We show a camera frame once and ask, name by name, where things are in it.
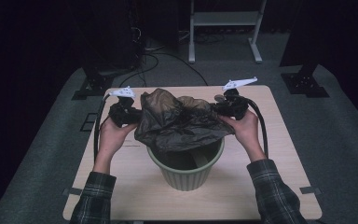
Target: right hand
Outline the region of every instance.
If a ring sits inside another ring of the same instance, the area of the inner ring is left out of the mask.
[[[225,116],[219,118],[229,124],[235,130],[235,137],[245,148],[251,161],[266,158],[258,141],[258,117],[250,110],[246,110],[241,120],[235,120]]]
[[[124,140],[130,131],[138,124],[129,124],[119,128],[110,117],[101,125],[100,147],[92,171],[110,174],[110,162],[115,153],[123,146]]]

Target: person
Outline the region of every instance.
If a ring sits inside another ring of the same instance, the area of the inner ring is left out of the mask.
[[[307,223],[299,211],[298,197],[283,183],[274,161],[267,159],[260,146],[258,117],[247,110],[241,120],[219,118],[234,128],[237,140],[250,158],[247,169],[255,186],[262,223]],[[103,122],[100,149],[70,223],[110,222],[110,201],[116,183],[116,178],[110,175],[110,162],[136,126],[118,128],[110,118]]]

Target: plaid shirt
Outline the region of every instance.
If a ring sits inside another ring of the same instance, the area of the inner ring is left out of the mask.
[[[299,212],[299,199],[283,183],[274,161],[254,161],[247,168],[263,223],[307,223]],[[114,176],[91,172],[70,223],[110,223],[110,200],[115,182]]]
[[[274,161],[254,161],[247,168],[263,223],[307,223],[299,211],[300,200],[283,183]]]
[[[70,223],[110,223],[110,200],[116,178],[91,172]]]

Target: light wooden tabletop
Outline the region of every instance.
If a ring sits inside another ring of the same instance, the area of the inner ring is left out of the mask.
[[[141,109],[140,95],[155,88],[133,88],[134,107]],[[214,102],[222,87],[164,87],[174,96],[192,96]],[[283,181],[299,197],[305,219],[322,216],[313,193],[302,194],[300,188],[310,182],[297,156],[296,149],[284,125],[281,113],[267,86],[239,87],[240,95],[257,103],[263,115],[268,135],[269,157],[278,167]],[[107,99],[103,119],[117,97]],[[83,189],[93,165],[93,132],[80,163],[73,188]],[[213,166],[206,182],[192,191],[173,189],[164,180],[159,168],[149,158],[146,146],[134,140],[130,133],[112,160],[111,174],[117,177],[112,197],[113,220],[253,220],[260,219],[255,200],[255,188],[246,169],[249,158],[233,135],[225,137],[225,149]],[[70,219],[77,195],[69,195],[63,217]]]

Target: brown plastic bag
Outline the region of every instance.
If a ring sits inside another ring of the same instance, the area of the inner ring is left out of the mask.
[[[175,98],[168,91],[156,89],[141,95],[141,105],[142,117],[135,139],[159,152],[202,147],[234,134],[205,100]]]

